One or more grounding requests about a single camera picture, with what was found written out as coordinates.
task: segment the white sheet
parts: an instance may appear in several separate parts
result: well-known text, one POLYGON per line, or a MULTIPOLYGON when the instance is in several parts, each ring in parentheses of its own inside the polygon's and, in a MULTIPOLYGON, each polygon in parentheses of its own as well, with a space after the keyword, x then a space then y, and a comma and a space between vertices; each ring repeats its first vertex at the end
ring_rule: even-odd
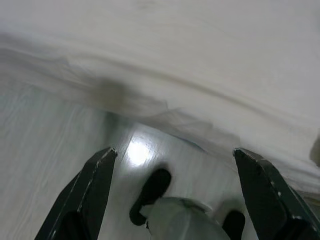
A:
POLYGON ((320 194, 319 0, 3 0, 1 78, 272 161, 320 194))

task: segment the black shoe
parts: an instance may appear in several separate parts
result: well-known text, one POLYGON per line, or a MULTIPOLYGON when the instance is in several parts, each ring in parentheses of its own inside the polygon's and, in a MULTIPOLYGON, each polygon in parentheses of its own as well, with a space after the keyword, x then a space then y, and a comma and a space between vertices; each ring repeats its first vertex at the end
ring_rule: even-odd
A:
POLYGON ((171 174, 166 169, 158 169, 151 174, 130 210, 130 220, 134 225, 141 226, 146 222, 147 219, 140 214, 141 208, 154 204, 158 198, 161 198, 167 191, 170 181, 171 174))
POLYGON ((241 240, 245 223, 245 216, 239 211, 232 210, 226 216, 222 228, 229 236, 230 240, 241 240))

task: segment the white fabric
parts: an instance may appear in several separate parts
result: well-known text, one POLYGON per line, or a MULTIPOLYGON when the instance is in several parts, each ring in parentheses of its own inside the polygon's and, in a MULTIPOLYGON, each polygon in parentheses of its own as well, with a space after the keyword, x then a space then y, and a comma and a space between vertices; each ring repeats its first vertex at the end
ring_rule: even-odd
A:
POLYGON ((320 194, 319 0, 3 0, 1 78, 197 143, 320 194))

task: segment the floor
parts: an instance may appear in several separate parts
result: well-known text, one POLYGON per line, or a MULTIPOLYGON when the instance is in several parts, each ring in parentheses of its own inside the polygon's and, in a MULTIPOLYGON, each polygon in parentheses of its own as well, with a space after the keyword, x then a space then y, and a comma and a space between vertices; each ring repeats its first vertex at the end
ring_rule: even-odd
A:
POLYGON ((59 192, 107 146, 116 148, 118 157, 100 240, 150 239, 145 228, 131 224, 128 213, 159 165, 173 176, 167 196, 203 202, 220 223, 228 210, 239 209, 246 216, 242 239, 257 239, 238 175, 190 142, 13 80, 1 80, 0 113, 3 239, 34 239, 59 192))

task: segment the black shoe sole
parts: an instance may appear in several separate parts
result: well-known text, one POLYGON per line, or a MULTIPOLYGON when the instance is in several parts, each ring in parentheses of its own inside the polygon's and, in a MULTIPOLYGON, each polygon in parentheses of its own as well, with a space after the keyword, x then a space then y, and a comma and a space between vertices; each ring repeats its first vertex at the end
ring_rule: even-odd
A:
POLYGON ((230 240, 241 240, 245 223, 245 216, 239 211, 232 210, 226 216, 222 228, 229 236, 230 240))
POLYGON ((170 182, 171 174, 166 169, 161 168, 151 174, 130 210, 130 220, 134 225, 141 226, 146 222, 147 219, 140 214, 141 208, 154 204, 158 198, 161 198, 167 191, 170 182))

